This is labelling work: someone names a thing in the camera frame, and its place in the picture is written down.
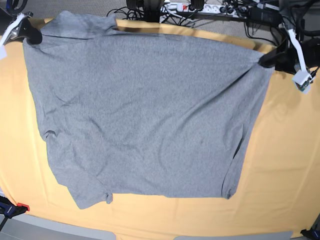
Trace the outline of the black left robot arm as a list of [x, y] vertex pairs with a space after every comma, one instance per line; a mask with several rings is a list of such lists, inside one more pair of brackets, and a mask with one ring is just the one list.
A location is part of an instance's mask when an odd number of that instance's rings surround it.
[[320, 68], [320, 17], [308, 19], [312, 13], [320, 13], [318, 0], [281, 0], [279, 25], [280, 45], [259, 59], [264, 68], [275, 68], [276, 71], [296, 74], [301, 69], [297, 49], [289, 36], [293, 30], [294, 38], [301, 46], [305, 68]]

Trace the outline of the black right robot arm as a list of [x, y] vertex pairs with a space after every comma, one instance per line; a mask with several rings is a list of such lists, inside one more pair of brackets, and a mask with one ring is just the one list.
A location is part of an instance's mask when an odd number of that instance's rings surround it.
[[23, 42], [26, 39], [29, 45], [38, 45], [42, 42], [41, 32], [32, 26], [29, 21], [33, 13], [23, 13], [27, 5], [23, 0], [19, 6], [19, 0], [7, 0], [5, 8], [0, 7], [0, 46], [10, 42]]

